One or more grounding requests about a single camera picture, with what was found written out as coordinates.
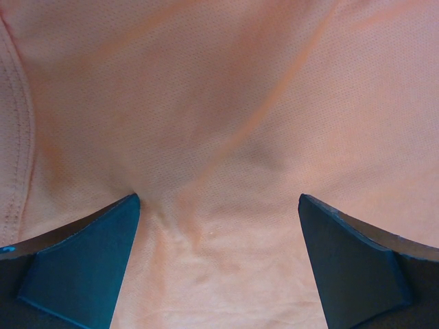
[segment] peach cloth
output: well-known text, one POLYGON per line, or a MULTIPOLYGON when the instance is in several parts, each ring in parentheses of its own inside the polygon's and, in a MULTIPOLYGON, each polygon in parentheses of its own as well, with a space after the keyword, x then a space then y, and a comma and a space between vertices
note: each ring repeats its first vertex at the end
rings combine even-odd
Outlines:
POLYGON ((301 193, 439 247, 437 1, 0 0, 0 13, 0 245, 138 193, 112 329, 325 328, 301 193), (177 196, 257 110, 182 216, 177 196))

